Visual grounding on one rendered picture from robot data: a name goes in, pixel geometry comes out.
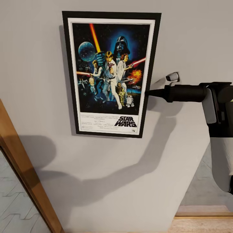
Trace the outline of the poster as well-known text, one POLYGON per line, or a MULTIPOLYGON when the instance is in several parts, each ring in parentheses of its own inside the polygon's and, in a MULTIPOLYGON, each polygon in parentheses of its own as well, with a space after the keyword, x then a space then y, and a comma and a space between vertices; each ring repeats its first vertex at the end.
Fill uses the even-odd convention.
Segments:
POLYGON ((161 13, 62 17, 76 134, 142 138, 161 13))

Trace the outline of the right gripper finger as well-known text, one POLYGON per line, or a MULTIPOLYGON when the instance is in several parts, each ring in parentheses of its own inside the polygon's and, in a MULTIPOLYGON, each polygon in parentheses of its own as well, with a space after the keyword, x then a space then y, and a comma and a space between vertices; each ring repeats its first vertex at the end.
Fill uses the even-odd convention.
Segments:
POLYGON ((165 87, 165 89, 161 90, 145 91, 145 94, 165 98, 167 95, 167 90, 168 87, 165 87))

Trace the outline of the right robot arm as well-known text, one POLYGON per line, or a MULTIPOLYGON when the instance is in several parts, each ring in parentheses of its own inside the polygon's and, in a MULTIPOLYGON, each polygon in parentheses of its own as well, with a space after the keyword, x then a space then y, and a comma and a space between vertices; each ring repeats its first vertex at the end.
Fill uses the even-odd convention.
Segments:
POLYGON ((182 84, 180 72, 166 76, 164 89, 145 91, 146 95, 165 98, 168 103, 202 102, 209 128, 212 175, 224 192, 233 195, 233 85, 232 82, 182 84))

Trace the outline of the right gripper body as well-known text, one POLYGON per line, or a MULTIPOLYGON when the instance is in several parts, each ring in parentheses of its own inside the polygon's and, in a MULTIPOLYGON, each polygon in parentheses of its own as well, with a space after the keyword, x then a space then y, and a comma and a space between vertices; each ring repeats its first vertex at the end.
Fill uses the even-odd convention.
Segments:
POLYGON ((188 102, 193 94, 192 85, 189 84, 175 86, 165 85, 165 87, 168 87, 167 95, 165 97, 165 100, 168 103, 172 103, 173 101, 188 102))

